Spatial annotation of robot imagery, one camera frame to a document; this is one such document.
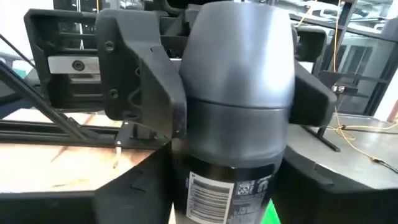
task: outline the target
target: gray aerosol can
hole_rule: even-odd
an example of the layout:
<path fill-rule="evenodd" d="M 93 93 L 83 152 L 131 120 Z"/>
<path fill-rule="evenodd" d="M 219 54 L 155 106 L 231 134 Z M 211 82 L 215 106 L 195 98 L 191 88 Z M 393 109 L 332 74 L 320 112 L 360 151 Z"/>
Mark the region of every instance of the gray aerosol can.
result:
<path fill-rule="evenodd" d="M 289 15 L 255 3 L 205 4 L 179 72 L 187 136 L 173 143 L 177 223 L 260 223 L 294 95 Z"/>

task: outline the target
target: yellow cable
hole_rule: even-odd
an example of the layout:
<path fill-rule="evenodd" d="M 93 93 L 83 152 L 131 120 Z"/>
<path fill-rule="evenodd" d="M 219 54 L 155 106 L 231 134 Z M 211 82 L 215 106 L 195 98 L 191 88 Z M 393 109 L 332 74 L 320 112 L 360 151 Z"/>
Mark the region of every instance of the yellow cable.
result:
<path fill-rule="evenodd" d="M 338 9 L 340 8 L 340 4 L 341 4 L 341 0 L 338 1 Z M 335 43 L 334 43 L 334 51 L 333 51 L 333 72 L 336 73 L 336 56 L 337 56 L 337 30 L 338 30 L 338 19 L 339 19 L 339 10 L 337 11 L 337 17 L 336 17 L 336 29 L 335 29 Z M 336 113 L 336 119 L 337 119 L 337 123 L 338 123 L 338 127 L 337 128 L 333 128 L 333 127 L 328 127 L 328 129 L 334 129 L 336 131 L 336 133 L 340 136 L 342 136 L 344 138 L 344 140 L 355 150 L 357 150 L 359 153 L 365 155 L 366 157 L 368 157 L 372 162 L 377 162 L 381 165 L 386 166 L 387 168 L 393 170 L 394 172 L 397 172 L 397 169 L 390 166 L 389 164 L 387 164 L 386 162 L 384 162 L 382 159 L 374 157 L 360 149 L 358 149 L 356 146 L 354 146 L 351 141 L 355 140 L 355 137 L 350 134 L 350 133 L 346 133 L 349 134 L 350 137 L 347 137 L 345 132 L 343 131 L 343 126 L 340 123 L 340 119 L 338 117 L 338 112 L 337 112 L 337 108 L 335 107 L 335 113 Z M 397 124 L 393 124 L 389 127 L 385 127 L 385 128 L 379 128 L 379 127 L 375 127 L 375 126 L 365 126 L 365 125 L 349 125 L 349 126 L 345 126 L 346 128 L 369 128 L 369 129 L 383 129 L 383 130 L 387 130 L 387 129 L 391 129 L 395 126 L 397 126 Z"/>
<path fill-rule="evenodd" d="M 301 25 L 301 23 L 303 23 L 304 19 L 307 17 L 307 15 L 310 14 L 310 12 L 312 12 L 312 6 L 310 6 L 310 8 L 308 9 L 308 11 L 305 13 L 305 15 L 301 18 L 300 22 L 298 22 L 297 27 L 299 27 Z"/>

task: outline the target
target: mounting bolt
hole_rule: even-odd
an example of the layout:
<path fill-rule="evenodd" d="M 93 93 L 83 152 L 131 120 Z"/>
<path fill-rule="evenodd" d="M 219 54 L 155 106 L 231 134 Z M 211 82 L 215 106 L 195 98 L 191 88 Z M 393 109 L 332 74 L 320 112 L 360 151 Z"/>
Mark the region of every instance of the mounting bolt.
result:
<path fill-rule="evenodd" d="M 110 53 L 114 50 L 114 43 L 112 41 L 105 42 L 105 50 Z"/>
<path fill-rule="evenodd" d="M 109 91 L 109 95 L 110 95 L 112 98 L 119 98 L 119 93 L 118 93 L 117 90 L 111 90 L 111 91 Z"/>
<path fill-rule="evenodd" d="M 80 60 L 76 60 L 72 62 L 72 68 L 80 72 L 85 69 L 85 64 Z"/>

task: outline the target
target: can label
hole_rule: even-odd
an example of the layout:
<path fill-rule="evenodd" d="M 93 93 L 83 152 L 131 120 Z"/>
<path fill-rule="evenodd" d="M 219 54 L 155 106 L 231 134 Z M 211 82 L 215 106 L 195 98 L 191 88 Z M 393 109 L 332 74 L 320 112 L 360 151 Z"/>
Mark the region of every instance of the can label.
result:
<path fill-rule="evenodd" d="M 200 224 L 254 224 L 270 179 L 222 182 L 190 172 L 186 216 Z"/>

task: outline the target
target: gray table surface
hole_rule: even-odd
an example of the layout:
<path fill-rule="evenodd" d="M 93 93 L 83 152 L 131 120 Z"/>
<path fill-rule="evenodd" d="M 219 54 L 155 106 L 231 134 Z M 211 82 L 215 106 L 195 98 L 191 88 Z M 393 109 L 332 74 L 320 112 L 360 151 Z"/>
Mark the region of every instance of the gray table surface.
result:
<path fill-rule="evenodd" d="M 367 125 L 387 127 L 391 123 L 381 122 L 374 118 L 341 114 L 341 124 Z M 337 127 L 333 117 L 330 126 Z M 398 126 L 389 131 L 398 133 Z M 398 135 L 362 133 L 350 131 L 356 138 L 353 145 L 368 154 L 383 159 L 398 168 Z M 398 188 L 398 174 L 390 169 L 376 164 L 358 151 L 333 130 L 327 130 L 324 137 L 338 146 L 341 152 L 334 152 L 317 138 L 306 132 L 300 126 L 291 125 L 288 130 L 287 144 L 297 153 L 315 161 L 323 167 L 344 175 L 374 189 Z"/>

